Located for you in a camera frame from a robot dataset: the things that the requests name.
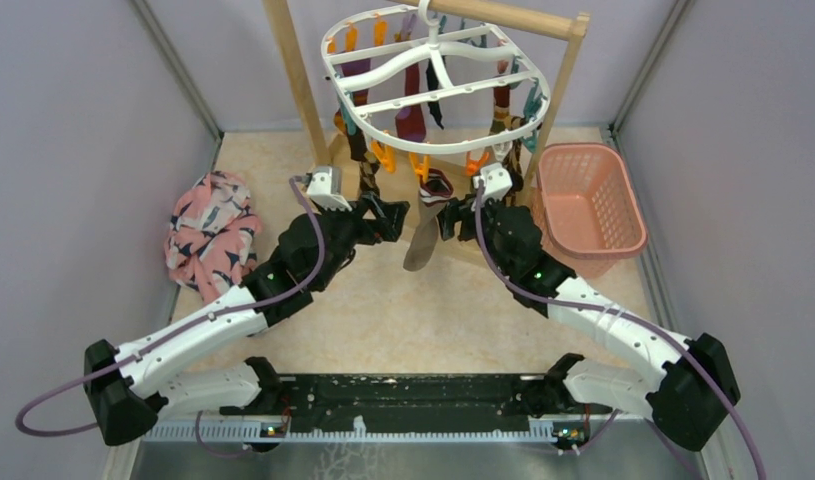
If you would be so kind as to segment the dark sock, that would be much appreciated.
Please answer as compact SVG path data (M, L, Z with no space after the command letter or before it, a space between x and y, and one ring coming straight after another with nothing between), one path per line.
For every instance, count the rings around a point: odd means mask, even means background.
M403 261L406 271L419 271L430 261L439 239L437 215L452 199L453 194L453 185L439 169L430 168L427 179L419 182L419 221Z

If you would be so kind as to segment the white plastic sock hanger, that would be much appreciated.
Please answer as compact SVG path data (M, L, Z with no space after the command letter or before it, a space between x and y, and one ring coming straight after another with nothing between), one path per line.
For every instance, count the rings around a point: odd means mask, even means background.
M335 90L343 129L359 128L395 150L453 155L500 150L514 139L534 138L552 112L558 90L508 35L508 30L565 40L569 22L552 15L487 1L404 1L368 10L332 26L320 55ZM419 64L420 93L405 96L405 69ZM424 119L443 123L443 102L509 85L530 89L515 130L448 143L416 143L397 136L395 116L420 104Z

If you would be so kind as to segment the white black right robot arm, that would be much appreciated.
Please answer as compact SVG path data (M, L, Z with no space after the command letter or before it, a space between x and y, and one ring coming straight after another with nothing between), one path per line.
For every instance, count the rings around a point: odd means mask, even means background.
M489 269L522 306L576 329L626 367L578 357L546 385L559 412L580 403L639 415L666 438L701 451L726 418L736 420L741 393L724 344L703 333L690 338L642 319L598 292L540 245L524 206L468 196L444 203L443 239L474 240Z

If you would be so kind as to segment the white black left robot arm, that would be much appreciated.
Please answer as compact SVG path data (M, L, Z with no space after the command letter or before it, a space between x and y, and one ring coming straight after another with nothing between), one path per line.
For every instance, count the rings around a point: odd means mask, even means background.
M119 446L158 422L199 411L223 415L276 413L284 387L263 357L223 370L193 372L202 358L264 333L310 306L355 255L359 245L399 240L410 205L366 192L346 211L296 217L271 256L240 284L183 320L115 346L90 345L84 391L104 443Z

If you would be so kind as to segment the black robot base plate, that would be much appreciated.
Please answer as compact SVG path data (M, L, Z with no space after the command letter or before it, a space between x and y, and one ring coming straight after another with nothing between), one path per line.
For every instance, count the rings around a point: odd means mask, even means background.
M348 432L361 418L385 434L524 432L532 419L610 411L573 400L545 374L296 374L263 402L219 410L286 414L292 433Z

